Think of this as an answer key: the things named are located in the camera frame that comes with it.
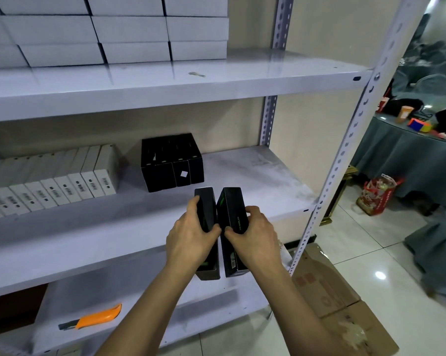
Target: gold frame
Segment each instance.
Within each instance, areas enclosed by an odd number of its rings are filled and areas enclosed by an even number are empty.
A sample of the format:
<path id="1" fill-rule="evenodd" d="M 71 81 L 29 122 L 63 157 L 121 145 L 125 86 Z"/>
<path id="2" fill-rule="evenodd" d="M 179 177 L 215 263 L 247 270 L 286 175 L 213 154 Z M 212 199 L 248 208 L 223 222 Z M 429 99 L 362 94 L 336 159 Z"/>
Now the gold frame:
<path id="1" fill-rule="evenodd" d="M 343 191 L 345 191 L 347 182 L 353 178 L 353 175 L 358 172 L 358 169 L 355 166 L 348 166 L 345 174 L 343 175 L 343 179 L 340 182 L 340 185 L 338 186 L 337 191 L 335 191 L 335 195 L 333 195 L 333 199 L 330 202 L 330 205 L 328 206 L 327 212 L 325 213 L 324 218 L 322 219 L 322 222 L 320 223 L 320 226 L 328 225 L 329 223 L 332 223 L 332 214 L 335 210 L 336 206 L 338 205 L 338 201 L 340 200 L 340 197 L 342 197 Z"/>

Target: orange handle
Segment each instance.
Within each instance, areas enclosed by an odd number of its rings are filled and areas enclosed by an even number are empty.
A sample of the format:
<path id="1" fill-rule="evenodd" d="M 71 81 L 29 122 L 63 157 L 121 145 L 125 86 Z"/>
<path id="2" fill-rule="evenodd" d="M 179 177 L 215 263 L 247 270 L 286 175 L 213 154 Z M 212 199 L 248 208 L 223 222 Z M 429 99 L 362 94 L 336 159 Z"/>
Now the orange handle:
<path id="1" fill-rule="evenodd" d="M 92 315 L 83 316 L 77 322 L 76 328 L 82 329 L 83 327 L 110 322 L 119 315 L 119 313 L 121 312 L 121 308 L 122 308 L 122 303 L 113 307 L 112 309 L 96 312 L 95 314 Z"/>

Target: person's left hand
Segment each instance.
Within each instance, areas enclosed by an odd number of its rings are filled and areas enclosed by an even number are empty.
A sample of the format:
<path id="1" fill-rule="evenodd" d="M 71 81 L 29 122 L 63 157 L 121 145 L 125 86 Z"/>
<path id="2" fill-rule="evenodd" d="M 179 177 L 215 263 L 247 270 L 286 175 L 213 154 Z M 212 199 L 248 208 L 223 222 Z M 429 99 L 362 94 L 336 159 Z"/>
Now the person's left hand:
<path id="1" fill-rule="evenodd" d="M 184 271 L 189 276 L 195 274 L 205 261 L 221 233 L 217 223 L 208 233 L 202 230 L 196 213 L 199 200 L 200 197 L 195 196 L 188 202 L 187 211 L 175 222 L 167 236 L 167 266 Z"/>

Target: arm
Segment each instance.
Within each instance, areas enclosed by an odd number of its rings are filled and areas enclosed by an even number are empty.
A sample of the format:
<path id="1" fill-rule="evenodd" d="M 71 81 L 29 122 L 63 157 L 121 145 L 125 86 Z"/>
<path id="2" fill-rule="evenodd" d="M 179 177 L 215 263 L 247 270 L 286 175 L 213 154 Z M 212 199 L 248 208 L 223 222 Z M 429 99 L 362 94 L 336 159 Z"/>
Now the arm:
<path id="1" fill-rule="evenodd" d="M 216 224 L 202 231 L 196 196 L 167 236 L 167 263 L 96 356 L 153 356 L 157 354 L 173 309 L 185 287 L 205 261 L 220 235 Z"/>
<path id="2" fill-rule="evenodd" d="M 227 227 L 225 236 L 269 301 L 291 356 L 344 355 L 339 342 L 324 328 L 282 266 L 272 224 L 258 207 L 248 206 L 246 211 L 251 214 L 248 230 L 239 235 Z"/>

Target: forearm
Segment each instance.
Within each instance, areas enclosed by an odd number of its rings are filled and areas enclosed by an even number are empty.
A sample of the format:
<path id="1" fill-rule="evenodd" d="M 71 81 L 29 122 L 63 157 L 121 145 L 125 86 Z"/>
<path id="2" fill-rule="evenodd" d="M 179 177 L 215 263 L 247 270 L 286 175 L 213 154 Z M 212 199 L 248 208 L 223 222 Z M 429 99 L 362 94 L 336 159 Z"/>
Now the forearm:
<path id="1" fill-rule="evenodd" d="M 271 305 L 291 356 L 344 355 L 282 266 L 253 274 Z"/>
<path id="2" fill-rule="evenodd" d="M 96 356 L 157 354 L 173 309 L 191 278 L 188 272 L 165 266 Z"/>

